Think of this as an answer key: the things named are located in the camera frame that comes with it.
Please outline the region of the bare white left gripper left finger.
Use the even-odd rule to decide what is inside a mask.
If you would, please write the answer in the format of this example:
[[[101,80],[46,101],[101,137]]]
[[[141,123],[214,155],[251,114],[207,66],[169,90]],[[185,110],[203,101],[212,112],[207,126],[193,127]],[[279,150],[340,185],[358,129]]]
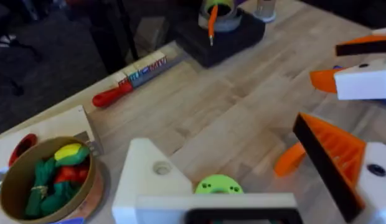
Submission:
[[[183,208],[171,197],[192,195],[192,182],[148,138],[131,140],[117,186],[116,223],[183,223]]]

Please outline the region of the finger of the white orange right gripper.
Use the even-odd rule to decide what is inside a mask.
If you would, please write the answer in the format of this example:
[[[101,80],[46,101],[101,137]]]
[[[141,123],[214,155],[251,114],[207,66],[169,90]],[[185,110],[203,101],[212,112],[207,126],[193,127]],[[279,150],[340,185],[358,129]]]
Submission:
[[[386,28],[335,46],[337,56],[386,53]]]
[[[335,93],[340,100],[386,99],[386,58],[349,68],[316,70],[309,77],[315,89]]]

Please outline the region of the white orange left gripper right finger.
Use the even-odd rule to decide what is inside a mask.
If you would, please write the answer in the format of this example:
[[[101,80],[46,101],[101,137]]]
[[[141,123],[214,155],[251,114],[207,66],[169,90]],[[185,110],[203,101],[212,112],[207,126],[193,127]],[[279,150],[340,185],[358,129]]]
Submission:
[[[386,223],[386,144],[304,113],[293,132],[346,223]]]

